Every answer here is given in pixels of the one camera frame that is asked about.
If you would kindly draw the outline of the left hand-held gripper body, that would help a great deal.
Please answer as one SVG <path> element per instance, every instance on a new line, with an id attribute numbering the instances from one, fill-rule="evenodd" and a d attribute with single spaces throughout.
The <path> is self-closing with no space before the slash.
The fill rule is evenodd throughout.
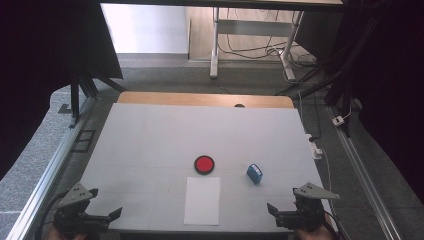
<path id="1" fill-rule="evenodd" d="M 89 215 L 86 209 L 92 197 L 81 183 L 75 184 L 65 192 L 59 201 L 54 215 L 53 225 L 67 238 L 77 234 L 87 234 L 90 238 L 98 238 L 108 230 L 107 216 Z"/>

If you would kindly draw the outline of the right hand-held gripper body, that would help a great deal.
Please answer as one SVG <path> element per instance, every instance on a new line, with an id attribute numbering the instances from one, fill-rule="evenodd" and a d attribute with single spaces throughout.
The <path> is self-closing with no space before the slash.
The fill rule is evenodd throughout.
<path id="1" fill-rule="evenodd" d="M 290 230 L 304 229 L 313 232 L 327 223 L 322 199 L 339 199 L 340 196 L 313 183 L 298 188 L 295 197 L 295 211 L 279 211 L 275 217 L 276 225 Z"/>

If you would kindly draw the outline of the blue stamp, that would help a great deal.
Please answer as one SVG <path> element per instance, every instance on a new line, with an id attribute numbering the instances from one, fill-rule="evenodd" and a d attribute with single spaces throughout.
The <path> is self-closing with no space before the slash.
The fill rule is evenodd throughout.
<path id="1" fill-rule="evenodd" d="M 263 177 L 263 172 L 256 164 L 250 164 L 246 174 L 255 185 L 259 184 Z"/>

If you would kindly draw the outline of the round red ink pad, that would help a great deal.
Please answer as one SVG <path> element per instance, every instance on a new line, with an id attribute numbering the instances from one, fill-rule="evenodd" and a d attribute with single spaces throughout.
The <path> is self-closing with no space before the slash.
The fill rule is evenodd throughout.
<path id="1" fill-rule="evenodd" d="M 198 174 L 208 175 L 214 170 L 215 162 L 212 157 L 202 155 L 195 160 L 194 168 Z"/>

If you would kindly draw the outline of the person's right hand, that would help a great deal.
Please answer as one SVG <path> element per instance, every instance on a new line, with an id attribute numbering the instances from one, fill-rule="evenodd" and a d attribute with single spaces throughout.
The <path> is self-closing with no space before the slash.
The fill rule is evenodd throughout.
<path id="1" fill-rule="evenodd" d="M 300 240 L 337 240 L 334 234 L 327 229 L 325 225 L 320 226 L 313 232 L 308 232 L 303 229 L 295 229 L 294 233 Z"/>

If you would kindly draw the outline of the person's left hand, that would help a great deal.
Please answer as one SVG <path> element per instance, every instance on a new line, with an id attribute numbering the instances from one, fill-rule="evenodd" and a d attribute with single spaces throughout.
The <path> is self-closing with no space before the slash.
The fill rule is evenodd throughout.
<path id="1" fill-rule="evenodd" d="M 42 237 L 42 240 L 86 240 L 87 237 L 87 234 L 77 234 L 72 238 L 67 238 L 65 235 L 60 233 L 53 224 L 50 224 L 47 232 Z"/>

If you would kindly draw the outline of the white paper sheet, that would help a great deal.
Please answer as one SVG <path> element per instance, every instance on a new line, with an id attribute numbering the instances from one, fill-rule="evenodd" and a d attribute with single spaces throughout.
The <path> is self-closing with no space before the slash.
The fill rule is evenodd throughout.
<path id="1" fill-rule="evenodd" d="M 185 197 L 185 225 L 217 226 L 221 181 L 218 177 L 188 177 Z"/>

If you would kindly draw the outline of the white table mat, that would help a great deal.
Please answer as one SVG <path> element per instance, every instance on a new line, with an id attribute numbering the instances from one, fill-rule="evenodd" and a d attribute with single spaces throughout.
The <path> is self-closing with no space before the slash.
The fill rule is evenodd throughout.
<path id="1" fill-rule="evenodd" d="M 208 175 L 194 168 L 202 155 L 215 162 Z M 250 164 L 263 172 L 257 185 Z M 184 224 L 188 177 L 220 179 L 217 226 Z M 277 231 L 267 204 L 292 210 L 292 188 L 322 183 L 295 109 L 119 103 L 81 182 L 99 189 L 88 213 L 122 209 L 114 230 L 238 233 Z"/>

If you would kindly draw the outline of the black metal stand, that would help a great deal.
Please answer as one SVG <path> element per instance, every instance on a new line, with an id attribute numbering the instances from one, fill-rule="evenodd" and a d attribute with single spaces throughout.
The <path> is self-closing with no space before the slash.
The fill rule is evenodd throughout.
<path id="1" fill-rule="evenodd" d="M 114 82 L 110 77 L 107 77 L 105 74 L 92 69 L 82 69 L 78 68 L 75 71 L 74 77 L 71 80 L 71 128 L 74 128 L 80 119 L 80 106 L 79 106 L 79 90 L 82 90 L 87 98 L 95 98 L 98 94 L 98 89 L 94 83 L 94 80 L 98 79 L 101 82 L 105 83 L 112 89 L 122 93 L 125 91 L 125 88 L 118 83 Z"/>

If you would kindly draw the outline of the black curtain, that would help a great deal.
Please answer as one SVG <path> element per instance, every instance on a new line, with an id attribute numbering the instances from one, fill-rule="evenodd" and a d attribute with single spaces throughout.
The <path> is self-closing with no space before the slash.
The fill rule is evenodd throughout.
<path id="1" fill-rule="evenodd" d="M 78 76 L 122 77 L 99 0 L 0 0 L 0 179 Z"/>
<path id="2" fill-rule="evenodd" d="M 332 69 L 347 61 L 371 26 L 336 94 L 362 103 L 359 120 L 424 204 L 424 0 L 341 0 L 344 15 L 330 58 Z"/>

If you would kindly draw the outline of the aluminium rail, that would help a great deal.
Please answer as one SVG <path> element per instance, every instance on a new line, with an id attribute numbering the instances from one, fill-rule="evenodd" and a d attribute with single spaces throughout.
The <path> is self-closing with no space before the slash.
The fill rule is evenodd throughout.
<path id="1" fill-rule="evenodd" d="M 378 188 L 378 165 L 387 162 L 386 155 L 360 123 L 352 122 L 351 127 L 345 134 L 330 124 L 325 138 L 330 147 L 327 186 L 341 195 L 333 210 L 342 233 L 347 240 L 402 240 Z"/>
<path id="2" fill-rule="evenodd" d="M 55 152 L 46 163 L 45 169 L 39 176 L 38 182 L 28 197 L 25 206 L 18 211 L 19 216 L 4 240 L 24 240 L 29 235 L 36 221 L 37 214 L 42 209 L 44 199 L 54 185 L 54 181 L 71 151 L 73 143 L 89 118 L 95 104 L 95 98 L 87 97 L 79 108 L 79 119 L 75 120 L 72 118 L 66 128 L 59 134 L 60 142 L 55 148 Z"/>

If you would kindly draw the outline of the white metal desk frame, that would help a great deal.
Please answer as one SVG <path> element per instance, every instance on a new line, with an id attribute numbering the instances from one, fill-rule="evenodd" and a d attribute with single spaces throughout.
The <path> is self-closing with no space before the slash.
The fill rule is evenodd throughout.
<path id="1" fill-rule="evenodd" d="M 300 26 L 303 12 L 294 11 L 293 19 L 288 22 L 270 22 L 253 20 L 220 19 L 220 9 L 213 7 L 213 45 L 210 63 L 210 78 L 218 76 L 218 37 L 220 34 L 244 36 L 286 37 L 287 43 L 283 50 L 278 50 L 278 57 L 283 65 L 283 71 L 288 81 L 294 81 L 295 75 L 289 63 L 289 54 L 295 36 Z"/>

